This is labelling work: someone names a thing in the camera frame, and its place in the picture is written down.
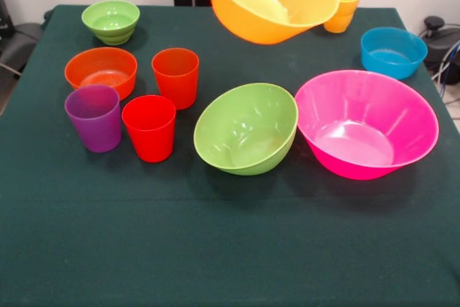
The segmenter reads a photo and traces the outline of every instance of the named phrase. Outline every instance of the red cup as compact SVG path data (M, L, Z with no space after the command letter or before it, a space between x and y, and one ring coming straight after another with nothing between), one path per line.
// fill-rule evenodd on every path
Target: red cup
M137 156L145 162L161 162L173 152L175 107L158 95L137 97L123 108L121 118Z
M199 57L185 48L168 48L152 59L160 94L170 99L176 109L186 109L196 100Z

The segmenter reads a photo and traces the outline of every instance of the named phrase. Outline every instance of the bowl rim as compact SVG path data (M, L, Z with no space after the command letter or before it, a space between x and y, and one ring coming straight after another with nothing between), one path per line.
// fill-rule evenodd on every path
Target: bowl rim
M388 62L386 60L383 60L381 58L376 58L375 56L371 55L371 52L366 48L366 46L364 45L364 39L370 35L371 33L373 32L379 32L379 31L382 31L382 30L391 30L393 32L399 32L400 34L409 34L410 38L415 40L415 41L418 41L418 42L421 42L423 44L423 56L420 57L419 59L417 59L416 61L412 61L410 63L393 63L393 62ZM415 35L413 32L410 32L406 29L401 29L401 28L397 28L397 27L376 27L376 28L372 28L372 29L369 29L367 30L362 36L361 36L361 49L366 52L367 54L371 55L373 59L375 60L378 60L380 61L381 63L384 63L384 64L387 64L387 65L393 65L393 66L411 66L411 65L419 65L425 58L426 56L428 55L428 47L426 46L426 43L421 39L419 38L419 36Z
M270 153L268 156L264 157L263 159L261 160L258 160L256 162L253 162L251 163L250 165L243 165L243 166L239 166L239 167L232 167L232 166L224 166L224 165L215 165L213 164L212 162L209 162L209 160L205 159L200 150L198 149L198 145L197 145L197 139L196 139L196 135L197 135L197 131L198 131L198 126L199 124L201 123L202 121L202 118L204 116L204 114L218 101L220 100L221 98L227 96L229 93L233 93L237 90L240 90L240 89L243 89L243 88L250 88L250 87L253 87L253 86L266 86L266 87L270 87L270 88L276 88L276 89L279 89L281 90L286 96L288 96L288 98L292 101L293 103L293 106L294 106L294 110L295 110L295 121L293 122L293 128L290 130L290 133L289 135L286 137L286 139L283 140L282 144L276 149L274 150L272 153ZM243 170L243 169L247 169L247 168L252 168L252 167L255 167L257 165L259 165L260 163L262 162L265 162L267 161L268 159L272 158L273 156L275 156L279 151L281 151L282 148L285 147L285 145L290 141L290 139L292 138L293 135L295 135L295 133L297 132L297 125L298 125L298 120L299 120L299 108L298 108L298 105L297 105L297 102L295 101L294 99L294 96L289 92L287 91L286 89L284 89L282 86L279 86L277 84L273 84L273 83L265 83L265 82L255 82L255 83L246 83L246 84L242 84L240 86L236 86L224 93L222 93L221 95L219 95L218 97L216 97L209 105L207 105L207 107L201 112L200 116L198 117L198 120L195 124L195 129L193 130L193 145L195 147L195 151L198 153L198 156L201 157L201 159L206 162L207 164L209 164L210 166L212 167L215 167L215 168L218 168L220 170Z
M242 9L244 9L245 11L251 13L252 15L254 15L256 17L259 17L259 18L262 18L262 19L264 19L264 20L266 20L268 22L275 23L276 25L281 25L283 27L289 27L289 28L307 28L307 29L312 28L312 27L317 27L317 26L322 25L323 23L327 22L328 20L330 20L332 17L334 17L334 15L336 14L336 12L337 12L337 10L339 9L339 6L340 6L340 0L336 0L335 8L333 9L333 11L331 11L330 15L327 16L324 20L317 21L317 22L305 23L305 24L293 24L293 23L282 23L282 22L279 22L279 21L274 21L274 20L272 20L270 18L267 18L265 16L261 16L260 14L257 14L255 12L253 12L251 9L248 9L246 6L241 4L239 1L236 1L236 0L230 0L230 1L232 1L237 6L241 7Z
M87 23L87 21L85 20L85 14L87 14L88 11L90 11L91 9L93 9L94 7L96 7L98 5L101 5L101 4L104 4L104 3L109 3L109 2L114 2L114 1L119 2L119 3L128 4L128 5L132 6L136 10L136 16L132 20L131 23L129 23L127 25L124 25L123 27L118 27L118 28L113 28L113 29L99 29L99 28L96 28L93 25ZM92 3L91 5L88 5L86 7L83 10L83 12L81 13L81 21L84 23L85 26L87 26L88 28L90 28L92 30L98 30L98 31L101 31L101 32L114 32L114 31L117 31L117 30L129 28L133 24L136 24L137 21L139 21L140 15L141 15L141 11L139 10L139 7L135 3L132 3L130 1L127 1L127 0L102 0L102 1L97 1L96 3Z
M122 86L123 84L125 84L127 81L131 80L132 78L135 78L136 74L137 74L137 68L138 68L138 65L137 65L137 59L136 57L128 52L127 50L124 50L122 48L118 48L118 47L95 47L95 48L90 48L89 50L84 50L83 52L79 52L78 54L74 55L68 62L67 64L65 64L65 67L64 67L64 77L66 79L66 81L74 88L82 88L84 86L82 86L81 84L76 84L74 83L73 81L71 81L68 77L68 69L69 69L69 66L71 66L78 58L81 58L83 55L87 55L88 53L92 53L92 52L95 52L97 50L116 50L120 53L124 53L125 56L129 57L130 60L134 61L134 71L132 71L132 73L129 75L129 78L126 79L125 81L122 81L120 83L117 83L117 84L114 84L110 87L112 88L117 88L119 86Z
M355 163L355 162L349 162L349 161L346 161L346 160L342 160L340 157L337 157L334 154L331 154L330 152L328 152L327 150L324 150L322 147L319 147L316 144L316 141L313 140L310 136L308 136L302 130L302 128L300 126L300 122L298 122L298 128L299 128L300 132L307 139L307 141L309 143L311 143L312 145L317 147L322 152L325 152L329 156L332 156L336 160L340 160L340 161L348 163L350 165L356 165L356 166L359 166L359 167L366 167L366 168L375 168L375 169L397 169L397 168L404 167L406 165L411 165L412 163L417 162L419 160L422 160L424 157L428 156L428 154L434 149L434 147L438 143L440 127L439 127L438 117L436 116L436 112L434 111L433 107L428 103L428 101L426 101L426 99L420 93L418 93L418 91L416 91L415 89L411 88L410 86L408 86L407 84L403 83L402 81L399 81L398 79L394 79L393 77L389 77L388 75L384 75L384 74L377 73L377 72L372 72L372 71L367 71L367 70L334 70L334 71L329 71L329 72L326 72L326 73L322 73L322 74L317 75L317 76L311 78L310 80L306 81L299 88L299 90L297 91L297 93L295 93L295 96L294 96L295 102L298 104L298 97L299 97L300 93L307 87L307 85L309 83L311 83L312 81L318 80L319 78L324 78L324 77L326 77L328 75L334 75L337 72L341 72L341 73L342 72L359 73L359 74L368 75L368 76L371 76L371 77L374 77L374 78L377 77L377 78L381 78L381 79L386 79L389 82L394 83L395 85L397 85L399 88L404 88L407 92L413 94L414 97L420 99L422 101L422 103L425 104L426 108L429 110L431 118L432 118L432 120L433 120L433 122L435 124L435 135L433 136L431 144L427 147L427 149L424 150L423 154L417 156L416 158L414 158L412 160L408 160L406 162L402 162L402 163L398 163L398 164L391 164L391 165L363 165L363 164L360 164L360 163Z

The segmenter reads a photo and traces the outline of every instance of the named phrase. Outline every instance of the blue bowl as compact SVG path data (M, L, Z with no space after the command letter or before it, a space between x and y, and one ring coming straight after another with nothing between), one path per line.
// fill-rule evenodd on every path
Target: blue bowl
M396 79L412 75L427 54L424 41L403 29L375 28L361 38L361 60L366 70Z

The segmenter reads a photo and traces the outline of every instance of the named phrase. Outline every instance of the light green bowl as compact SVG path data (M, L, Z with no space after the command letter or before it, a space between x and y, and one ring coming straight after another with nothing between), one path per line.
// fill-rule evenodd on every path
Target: light green bowl
M293 144L298 108L280 86L251 83L223 93L200 115L196 152L209 165L236 175L273 169Z
M139 8L125 0L105 0L88 6L81 20L107 45L120 45L131 37L139 21Z

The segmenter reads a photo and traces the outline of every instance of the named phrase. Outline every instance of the orange cup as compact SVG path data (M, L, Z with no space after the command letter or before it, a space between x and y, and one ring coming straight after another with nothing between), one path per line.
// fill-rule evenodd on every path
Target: orange cup
M176 109L186 109L196 100L199 57L185 48L168 48L152 59L160 94L170 99Z
M324 23L324 29L334 34L345 32L350 25L360 0L340 0L336 14Z

